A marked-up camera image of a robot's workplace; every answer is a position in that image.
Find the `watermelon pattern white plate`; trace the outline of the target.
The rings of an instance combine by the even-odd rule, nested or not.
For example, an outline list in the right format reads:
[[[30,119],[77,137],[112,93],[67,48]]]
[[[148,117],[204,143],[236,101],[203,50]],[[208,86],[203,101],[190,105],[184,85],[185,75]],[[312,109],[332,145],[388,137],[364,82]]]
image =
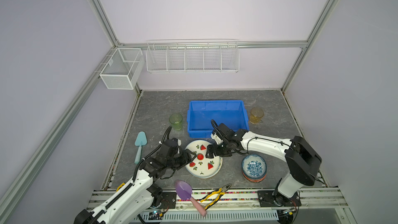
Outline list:
[[[216,175],[222,167],[222,158],[206,158],[207,146],[210,142],[205,140],[192,141],[186,146],[186,149],[196,154],[196,158],[186,165],[187,171],[195,177],[206,179]]]

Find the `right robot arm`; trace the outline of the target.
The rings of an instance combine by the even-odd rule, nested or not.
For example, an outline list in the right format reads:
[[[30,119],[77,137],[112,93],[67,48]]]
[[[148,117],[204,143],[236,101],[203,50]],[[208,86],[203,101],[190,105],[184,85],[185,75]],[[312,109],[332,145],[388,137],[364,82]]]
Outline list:
[[[245,156],[254,151],[282,160],[289,172],[273,191],[267,192],[265,202],[268,206],[301,206],[299,190],[315,184],[322,163],[321,156],[303,137],[277,139],[245,129],[233,131],[213,119],[210,123],[214,129],[211,138],[216,143],[207,146],[206,158],[230,157],[234,153]]]

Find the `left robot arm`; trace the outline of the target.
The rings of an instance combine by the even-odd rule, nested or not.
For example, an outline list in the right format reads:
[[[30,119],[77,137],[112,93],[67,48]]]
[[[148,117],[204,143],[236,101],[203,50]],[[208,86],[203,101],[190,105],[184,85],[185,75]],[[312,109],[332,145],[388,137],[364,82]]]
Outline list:
[[[166,170],[180,170],[197,157],[189,149],[182,149],[177,138],[170,139],[171,130],[168,127],[159,145],[141,158],[125,185],[93,210],[82,210],[74,223],[128,224],[144,210],[159,206],[163,190],[156,181],[163,178]]]

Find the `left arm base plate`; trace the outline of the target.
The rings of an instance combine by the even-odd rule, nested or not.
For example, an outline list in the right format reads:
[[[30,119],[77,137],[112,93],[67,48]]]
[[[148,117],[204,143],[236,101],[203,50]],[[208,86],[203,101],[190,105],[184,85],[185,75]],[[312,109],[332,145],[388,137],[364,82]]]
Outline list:
[[[162,192],[159,196],[155,197],[151,209],[174,209],[177,203],[177,193],[175,191]]]

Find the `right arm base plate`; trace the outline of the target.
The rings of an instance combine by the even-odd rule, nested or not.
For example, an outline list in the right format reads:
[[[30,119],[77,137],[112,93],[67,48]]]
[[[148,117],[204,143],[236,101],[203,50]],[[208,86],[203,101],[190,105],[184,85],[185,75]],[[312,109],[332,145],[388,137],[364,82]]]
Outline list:
[[[299,192],[287,198],[274,190],[259,190],[258,199],[261,207],[300,207],[302,206]]]

